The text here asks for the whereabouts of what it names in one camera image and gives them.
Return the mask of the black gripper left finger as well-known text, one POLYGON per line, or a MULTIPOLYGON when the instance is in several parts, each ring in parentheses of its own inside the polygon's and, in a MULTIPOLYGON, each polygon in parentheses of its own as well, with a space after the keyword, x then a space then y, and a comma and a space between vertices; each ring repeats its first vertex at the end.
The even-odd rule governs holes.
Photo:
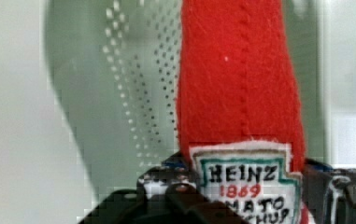
POLYGON ((141 175, 135 189, 111 193, 78 224, 245 224, 226 204, 201 194, 197 183, 176 153, 141 175))

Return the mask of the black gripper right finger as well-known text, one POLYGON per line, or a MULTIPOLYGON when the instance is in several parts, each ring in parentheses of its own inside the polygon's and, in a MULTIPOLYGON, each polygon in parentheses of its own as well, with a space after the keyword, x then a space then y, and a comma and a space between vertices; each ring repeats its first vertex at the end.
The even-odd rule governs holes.
POLYGON ((356 224, 356 168, 307 159, 304 202, 316 224, 356 224))

